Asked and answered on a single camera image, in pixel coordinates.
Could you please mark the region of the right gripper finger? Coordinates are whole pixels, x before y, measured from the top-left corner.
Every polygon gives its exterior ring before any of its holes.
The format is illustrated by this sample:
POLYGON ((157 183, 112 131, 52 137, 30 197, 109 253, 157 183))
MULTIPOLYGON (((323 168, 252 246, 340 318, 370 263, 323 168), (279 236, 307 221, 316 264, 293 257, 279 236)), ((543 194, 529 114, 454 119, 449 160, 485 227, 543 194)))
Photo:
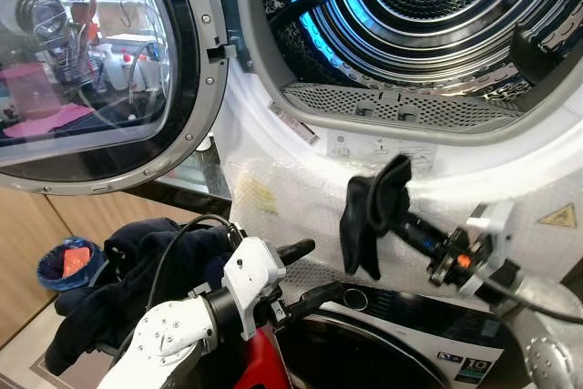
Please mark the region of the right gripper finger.
POLYGON ((397 238, 408 244, 443 244, 448 240, 445 231, 412 211, 403 211, 396 215, 393 232, 397 238))
POLYGON ((448 251, 448 235, 426 223, 405 223, 401 239, 429 259, 442 259, 448 251))

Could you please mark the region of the white tumble dryer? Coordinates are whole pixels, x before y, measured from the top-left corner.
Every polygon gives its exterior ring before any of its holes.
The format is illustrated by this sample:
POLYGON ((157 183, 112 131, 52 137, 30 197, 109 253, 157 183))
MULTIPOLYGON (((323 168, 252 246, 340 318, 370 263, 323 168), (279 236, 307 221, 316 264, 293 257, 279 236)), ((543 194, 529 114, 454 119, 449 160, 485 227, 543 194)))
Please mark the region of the white tumble dryer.
POLYGON ((412 209, 442 230, 464 225, 478 203, 513 200, 508 259, 554 281, 578 264, 582 232, 537 219, 582 196, 583 31, 564 56, 517 32, 511 53, 530 89, 511 101, 484 101, 521 111, 521 118, 496 129, 444 132, 307 113, 281 92, 303 82, 281 56, 262 1, 225 0, 224 7, 237 57, 212 134, 230 188, 230 218, 243 230, 273 246, 316 240, 310 261, 344 272, 339 220, 347 181, 374 176, 388 163, 330 159, 326 135, 339 130, 437 145, 433 172, 413 173, 408 189, 412 209))

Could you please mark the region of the white instruction label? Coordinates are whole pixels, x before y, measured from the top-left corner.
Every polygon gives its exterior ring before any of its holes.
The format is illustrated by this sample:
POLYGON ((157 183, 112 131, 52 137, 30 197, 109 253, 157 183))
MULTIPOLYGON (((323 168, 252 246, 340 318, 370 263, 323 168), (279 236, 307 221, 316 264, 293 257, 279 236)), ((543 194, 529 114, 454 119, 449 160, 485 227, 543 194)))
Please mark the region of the white instruction label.
POLYGON ((411 160, 413 173, 433 172, 439 147, 437 145, 412 142, 396 138, 329 130, 326 135, 326 156, 330 159, 359 161, 370 165, 383 165, 404 155, 411 160))

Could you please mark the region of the round glass dryer door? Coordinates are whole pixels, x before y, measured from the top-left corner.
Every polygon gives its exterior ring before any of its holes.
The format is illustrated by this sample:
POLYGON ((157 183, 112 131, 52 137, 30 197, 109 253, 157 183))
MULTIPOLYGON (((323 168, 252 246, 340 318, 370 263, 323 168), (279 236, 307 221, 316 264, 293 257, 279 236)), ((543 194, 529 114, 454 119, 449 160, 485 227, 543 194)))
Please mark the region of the round glass dryer door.
POLYGON ((228 71, 190 0, 0 0, 0 188, 90 196, 163 176, 209 134, 228 71))

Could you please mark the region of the red laundry basket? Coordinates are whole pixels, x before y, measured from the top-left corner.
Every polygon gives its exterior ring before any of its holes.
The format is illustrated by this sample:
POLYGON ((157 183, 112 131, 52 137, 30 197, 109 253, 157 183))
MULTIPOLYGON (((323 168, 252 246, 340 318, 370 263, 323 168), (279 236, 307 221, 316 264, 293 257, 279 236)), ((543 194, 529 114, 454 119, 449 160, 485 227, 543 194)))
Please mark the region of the red laundry basket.
POLYGON ((271 325, 246 342, 229 344, 217 371, 215 389, 295 389, 271 325))

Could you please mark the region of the yellow triangle warning sticker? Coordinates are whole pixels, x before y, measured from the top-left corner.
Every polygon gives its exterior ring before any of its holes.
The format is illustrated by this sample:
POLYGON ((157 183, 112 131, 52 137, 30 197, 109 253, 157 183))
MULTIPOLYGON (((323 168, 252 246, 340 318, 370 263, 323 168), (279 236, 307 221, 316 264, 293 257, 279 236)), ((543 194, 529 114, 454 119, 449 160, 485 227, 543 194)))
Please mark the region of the yellow triangle warning sticker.
POLYGON ((537 225, 577 230, 579 226, 578 207, 576 207, 574 202, 568 202, 565 206, 550 211, 540 219, 537 219, 537 225))

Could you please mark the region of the blue and orange garment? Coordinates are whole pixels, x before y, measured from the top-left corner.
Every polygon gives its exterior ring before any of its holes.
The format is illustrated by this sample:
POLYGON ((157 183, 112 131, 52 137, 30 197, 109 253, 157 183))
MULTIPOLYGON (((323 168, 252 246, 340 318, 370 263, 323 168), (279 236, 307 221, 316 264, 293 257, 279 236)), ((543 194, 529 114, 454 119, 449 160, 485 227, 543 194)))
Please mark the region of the blue and orange garment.
POLYGON ((104 267, 105 255, 91 240, 70 236, 38 262, 36 277, 50 291, 69 291, 91 285, 104 267))

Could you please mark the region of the grey dryer door hinge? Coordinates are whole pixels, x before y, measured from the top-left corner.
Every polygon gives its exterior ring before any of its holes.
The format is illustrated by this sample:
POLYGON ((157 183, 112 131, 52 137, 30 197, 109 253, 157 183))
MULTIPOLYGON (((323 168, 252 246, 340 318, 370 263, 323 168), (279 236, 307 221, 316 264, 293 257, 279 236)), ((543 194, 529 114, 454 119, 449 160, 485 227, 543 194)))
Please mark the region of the grey dryer door hinge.
POLYGON ((237 44, 230 36, 225 0, 189 0, 199 30, 199 46, 212 63, 237 57, 237 44))

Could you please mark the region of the white washing machine black panel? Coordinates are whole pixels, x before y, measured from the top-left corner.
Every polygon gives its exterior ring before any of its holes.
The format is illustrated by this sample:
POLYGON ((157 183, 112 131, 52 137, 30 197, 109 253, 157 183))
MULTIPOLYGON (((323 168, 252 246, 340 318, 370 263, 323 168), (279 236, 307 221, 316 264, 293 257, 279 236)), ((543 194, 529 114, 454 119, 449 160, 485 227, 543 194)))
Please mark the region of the white washing machine black panel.
POLYGON ((345 285, 299 322, 276 331, 296 389, 451 389, 430 355, 501 349, 477 389, 536 389, 513 336, 483 305, 376 288, 341 270, 296 261, 281 282, 283 296, 324 284, 345 285))

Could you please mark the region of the washer energy label sticker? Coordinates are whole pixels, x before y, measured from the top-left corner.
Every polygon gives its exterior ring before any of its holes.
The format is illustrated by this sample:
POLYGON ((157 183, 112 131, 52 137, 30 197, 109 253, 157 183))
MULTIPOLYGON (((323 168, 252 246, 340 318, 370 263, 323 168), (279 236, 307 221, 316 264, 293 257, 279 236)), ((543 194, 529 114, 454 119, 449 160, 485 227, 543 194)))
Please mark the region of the washer energy label sticker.
POLYGON ((469 352, 450 349, 430 355, 451 389, 477 389, 500 356, 501 349, 477 347, 469 352))

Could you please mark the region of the pile of dark navy clothes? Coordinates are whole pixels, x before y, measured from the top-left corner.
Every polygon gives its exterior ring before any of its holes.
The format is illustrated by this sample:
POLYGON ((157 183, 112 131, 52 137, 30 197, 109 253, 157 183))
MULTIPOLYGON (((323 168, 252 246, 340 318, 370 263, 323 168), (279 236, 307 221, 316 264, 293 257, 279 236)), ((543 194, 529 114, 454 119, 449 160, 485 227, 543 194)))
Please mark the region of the pile of dark navy clothes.
POLYGON ((104 277, 56 299, 63 320, 45 352, 48 373, 62 375, 99 344, 120 346, 151 306, 184 299, 203 283, 219 288, 233 249, 222 226, 195 225, 182 232, 176 221, 156 218, 113 231, 104 251, 104 277))

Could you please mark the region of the grey lint filter grate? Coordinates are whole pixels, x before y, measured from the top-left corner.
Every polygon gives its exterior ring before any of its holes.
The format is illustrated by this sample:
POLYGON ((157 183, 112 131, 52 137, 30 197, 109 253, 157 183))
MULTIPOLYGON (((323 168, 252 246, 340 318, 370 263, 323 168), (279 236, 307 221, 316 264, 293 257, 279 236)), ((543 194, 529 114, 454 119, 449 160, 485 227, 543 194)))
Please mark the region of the grey lint filter grate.
POLYGON ((292 82, 281 92, 305 113, 376 126, 471 132, 504 127, 522 116, 521 111, 493 106, 479 98, 438 97, 399 89, 292 82))

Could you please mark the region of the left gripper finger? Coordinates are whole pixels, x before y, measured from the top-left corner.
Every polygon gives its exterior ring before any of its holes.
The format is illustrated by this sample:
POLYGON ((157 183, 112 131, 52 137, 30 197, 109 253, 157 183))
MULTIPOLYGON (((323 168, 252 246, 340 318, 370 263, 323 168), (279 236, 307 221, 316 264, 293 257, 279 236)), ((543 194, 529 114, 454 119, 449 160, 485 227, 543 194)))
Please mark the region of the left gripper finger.
POLYGON ((308 314, 320 309, 326 302, 333 301, 343 296, 345 285, 339 282, 332 282, 321 286, 316 286, 301 293, 300 299, 288 306, 289 319, 302 319, 308 314))
POLYGON ((316 242, 313 239, 303 239, 288 246, 275 248, 276 260, 280 267, 291 267, 293 263, 315 251, 316 242))

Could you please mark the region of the dark navy sock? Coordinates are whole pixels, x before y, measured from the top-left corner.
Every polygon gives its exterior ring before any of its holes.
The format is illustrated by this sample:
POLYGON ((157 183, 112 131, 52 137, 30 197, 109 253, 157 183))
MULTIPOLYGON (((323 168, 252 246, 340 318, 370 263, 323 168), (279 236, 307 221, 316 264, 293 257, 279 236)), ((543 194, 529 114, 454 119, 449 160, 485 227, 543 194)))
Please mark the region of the dark navy sock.
POLYGON ((412 177, 411 159, 400 153, 376 176, 353 176, 347 181, 339 244, 349 275, 363 269, 371 280, 382 278, 376 242, 409 210, 411 196, 405 185, 412 177))

